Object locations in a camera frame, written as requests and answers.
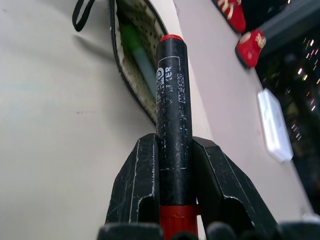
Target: white plastic piece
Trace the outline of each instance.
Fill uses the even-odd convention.
[[[302,216],[302,220],[307,223],[320,224],[320,216],[315,213],[305,213]]]
[[[291,161],[294,154],[278,99],[268,89],[257,97],[267,151],[281,163]]]

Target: zipper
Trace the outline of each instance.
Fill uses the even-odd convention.
[[[115,57],[115,62],[116,65],[118,67],[118,70],[121,74],[122,79],[124,80],[124,83],[126,85],[126,87],[128,88],[129,92],[131,93],[131,95],[134,97],[134,99],[136,100],[136,102],[139,104],[139,106],[143,109],[144,113],[147,115],[147,117],[151,120],[151,122],[156,125],[156,122],[152,119],[151,114],[145,109],[145,107],[143,106],[143,104],[140,102],[139,98],[137,97],[137,95],[135,94],[135,92],[133,91],[133,89],[131,88],[129,81],[127,80],[125,73],[121,67],[120,61],[119,61],[119,56],[118,56],[118,51],[117,51],[117,43],[116,43],[116,29],[115,29],[115,1],[116,0],[111,0],[110,1],[110,10],[111,10],[111,40],[112,40],[112,47],[113,47],[113,53],[114,53],[114,57]],[[164,35],[168,34],[168,31],[165,27],[164,22],[161,20],[157,10],[155,9],[155,6],[150,2],[150,0],[144,0],[144,2],[146,3],[146,5],[151,9],[152,13],[154,14],[156,20],[158,21],[161,30],[163,31]]]

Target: polka dot fabric lining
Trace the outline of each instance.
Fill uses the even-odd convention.
[[[160,39],[164,36],[164,33],[161,30],[155,15],[148,8],[144,0],[122,0],[121,5],[119,6],[117,6],[115,1],[115,13],[117,13],[118,7],[121,8],[121,11],[137,29],[149,59],[154,65],[154,68],[157,70],[156,48],[160,42]],[[140,73],[135,61],[131,56],[126,55],[124,52],[117,14],[115,14],[115,18],[115,42],[122,70],[135,95],[145,110],[150,114],[151,118],[156,121],[155,99],[153,98],[152,93],[149,90],[149,87]]]

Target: red object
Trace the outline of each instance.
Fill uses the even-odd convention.
[[[184,41],[184,40],[183,40],[180,36],[178,36],[178,35],[168,34],[168,35],[165,35],[165,36],[163,36],[163,37],[161,38],[160,43],[161,43],[162,41],[166,40],[166,39],[179,39],[179,40],[181,40],[181,41]]]
[[[246,20],[241,6],[241,0],[212,0],[227,23],[236,33],[246,30]]]
[[[242,36],[235,47],[235,53],[243,66],[254,68],[265,45],[264,34],[260,30],[254,30]]]
[[[164,240],[170,240],[180,232],[189,232],[198,236],[198,207],[160,206],[160,225],[164,232]]]

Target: black wrist strap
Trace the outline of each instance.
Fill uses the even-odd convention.
[[[90,0],[88,2],[88,4],[86,5],[85,9],[84,9],[84,12],[82,14],[82,17],[81,19],[79,20],[79,22],[77,23],[77,19],[79,17],[79,14],[80,14],[80,10],[81,10],[81,7],[83,6],[84,4],[84,1],[85,0],[78,0],[78,2],[76,3],[75,7],[74,7],[74,11],[73,11],[73,14],[72,14],[72,24],[74,26],[74,29],[77,31],[77,32],[80,32],[84,26],[86,25],[86,22],[88,20],[88,17],[89,17],[89,14],[90,14],[90,11],[91,11],[91,8],[95,2],[95,0]]]

